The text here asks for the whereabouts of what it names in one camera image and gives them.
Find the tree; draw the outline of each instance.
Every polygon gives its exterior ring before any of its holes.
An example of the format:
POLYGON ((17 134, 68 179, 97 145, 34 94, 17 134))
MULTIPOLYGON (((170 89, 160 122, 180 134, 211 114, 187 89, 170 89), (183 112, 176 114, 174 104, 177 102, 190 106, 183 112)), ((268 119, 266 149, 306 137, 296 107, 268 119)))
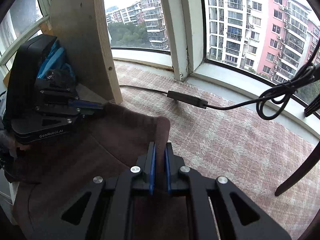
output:
POLYGON ((111 47, 151 48, 147 28, 144 23, 110 23, 111 47))

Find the floor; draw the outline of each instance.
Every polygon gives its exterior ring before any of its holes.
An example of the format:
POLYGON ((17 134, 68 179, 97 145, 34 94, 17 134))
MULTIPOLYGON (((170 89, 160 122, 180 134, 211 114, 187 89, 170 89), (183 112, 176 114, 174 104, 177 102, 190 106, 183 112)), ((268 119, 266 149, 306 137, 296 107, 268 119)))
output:
MULTIPOLYGON (((174 90, 229 106, 247 100, 233 91, 194 78, 185 83, 173 73, 116 62, 120 84, 174 90)), ((281 116, 262 120, 255 106, 230 111, 200 109, 163 94, 121 88, 123 105, 135 112, 164 116, 171 122, 169 141, 174 153, 204 176, 227 176, 256 204, 297 239, 320 208, 320 164, 299 183, 275 197, 279 184, 307 158, 318 139, 281 116)))

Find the glass pane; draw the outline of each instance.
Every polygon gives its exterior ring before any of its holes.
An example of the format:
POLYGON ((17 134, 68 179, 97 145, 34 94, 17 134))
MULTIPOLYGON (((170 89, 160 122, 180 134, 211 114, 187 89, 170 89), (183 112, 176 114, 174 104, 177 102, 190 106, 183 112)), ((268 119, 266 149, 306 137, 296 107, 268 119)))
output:
MULTIPOLYGON (((204 2, 207 58, 250 71, 275 84, 294 77, 319 39, 320 20, 306 0, 218 0, 217 5, 204 2), (216 32, 208 31, 211 26, 219 28, 218 56, 211 53, 217 47, 216 32)), ((320 52, 313 62, 320 62, 320 52)), ((316 82, 296 94, 310 103, 319 93, 320 82, 316 82)))
POLYGON ((40 18, 38 0, 15 0, 0 24, 0 55, 40 18))
POLYGON ((104 0, 104 3, 111 47, 170 50, 161 0, 104 0))

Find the chair leg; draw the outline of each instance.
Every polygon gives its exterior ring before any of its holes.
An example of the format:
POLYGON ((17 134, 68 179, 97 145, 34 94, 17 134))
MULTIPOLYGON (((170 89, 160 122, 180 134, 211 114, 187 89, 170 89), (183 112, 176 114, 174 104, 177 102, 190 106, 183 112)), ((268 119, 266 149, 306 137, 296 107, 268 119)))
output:
POLYGON ((314 148, 305 162, 276 190, 275 196, 280 196, 282 193, 291 188, 300 179, 302 179, 320 160, 320 142, 314 148))

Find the window sill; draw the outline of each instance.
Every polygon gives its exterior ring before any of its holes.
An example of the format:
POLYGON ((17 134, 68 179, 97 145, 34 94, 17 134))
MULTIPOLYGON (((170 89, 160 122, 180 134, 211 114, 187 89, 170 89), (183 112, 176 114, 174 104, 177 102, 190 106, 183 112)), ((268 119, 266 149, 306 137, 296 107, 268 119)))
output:
POLYGON ((156 68, 173 70, 171 56, 168 54, 144 50, 112 48, 111 52, 114 60, 140 63, 156 68))
MULTIPOLYGON (((202 63, 195 72, 191 73, 191 76, 228 88, 249 98, 258 98, 262 92, 271 88, 271 86, 254 78, 209 63, 202 63)), ((279 109, 279 106, 271 101, 267 101, 266 105, 274 110, 279 109)), ((303 111, 304 106, 291 98, 282 115, 290 118, 317 138, 320 138, 320 119, 315 115, 305 117, 303 111)))

